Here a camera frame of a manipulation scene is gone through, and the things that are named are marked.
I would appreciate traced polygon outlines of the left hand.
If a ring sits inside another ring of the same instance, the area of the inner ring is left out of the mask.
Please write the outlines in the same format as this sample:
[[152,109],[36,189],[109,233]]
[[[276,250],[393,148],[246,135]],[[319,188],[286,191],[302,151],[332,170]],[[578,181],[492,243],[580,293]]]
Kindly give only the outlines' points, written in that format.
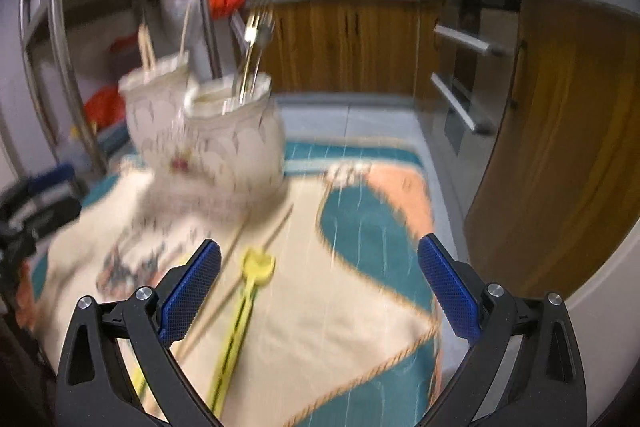
[[15,291],[15,320],[24,331],[33,334],[37,321],[37,305],[34,285],[32,285],[32,270],[27,261],[20,266],[20,283]]

